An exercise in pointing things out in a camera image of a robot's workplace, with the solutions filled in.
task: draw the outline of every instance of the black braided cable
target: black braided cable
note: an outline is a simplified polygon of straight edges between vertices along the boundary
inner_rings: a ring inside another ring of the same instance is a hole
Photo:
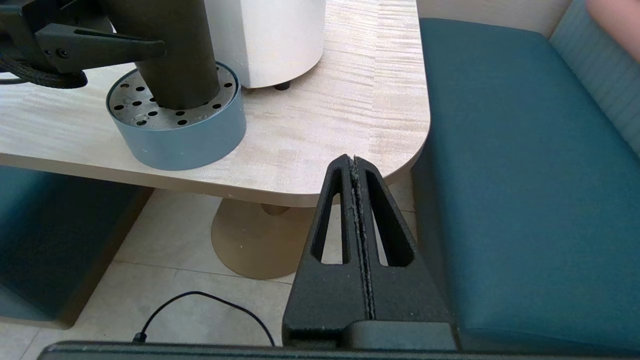
[[[0,79],[0,85],[16,85],[16,84],[24,84],[24,83],[28,83],[29,81],[23,80],[21,78],[15,78],[15,79]]]
[[[18,78],[47,88],[75,89],[87,84],[86,75],[82,71],[52,74],[23,65],[2,53],[0,53],[0,67]]]

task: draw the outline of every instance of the black bracket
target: black bracket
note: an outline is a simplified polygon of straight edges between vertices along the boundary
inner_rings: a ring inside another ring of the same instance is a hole
[[[49,73],[164,56],[157,39],[112,32],[96,0],[0,0],[0,52]]]
[[[35,35],[47,61],[62,73],[147,60],[166,52],[161,40],[61,24],[46,25]]]
[[[321,262],[340,194],[342,264]],[[379,261],[374,216],[388,266]],[[285,346],[456,350],[453,316],[378,169],[329,165],[282,324]]]

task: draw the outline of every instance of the cable plug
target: cable plug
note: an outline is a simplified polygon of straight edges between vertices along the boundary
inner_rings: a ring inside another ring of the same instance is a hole
[[[146,343],[147,342],[147,334],[143,334],[142,332],[137,333],[134,337],[133,337],[133,342],[134,343]]]

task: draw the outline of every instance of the striped fabric backrest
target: striped fabric backrest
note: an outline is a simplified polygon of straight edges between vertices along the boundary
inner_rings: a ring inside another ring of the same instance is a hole
[[[573,0],[550,41],[640,156],[640,63],[598,26],[584,0]]]

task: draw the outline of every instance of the gray cylindrical base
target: gray cylindrical base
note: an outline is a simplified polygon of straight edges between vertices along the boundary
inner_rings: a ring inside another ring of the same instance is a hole
[[[246,131],[241,87],[228,67],[218,66],[226,92],[192,110],[161,108],[148,89],[136,92],[144,87],[137,70],[113,85],[107,107],[136,159],[162,170],[187,170],[236,148]]]

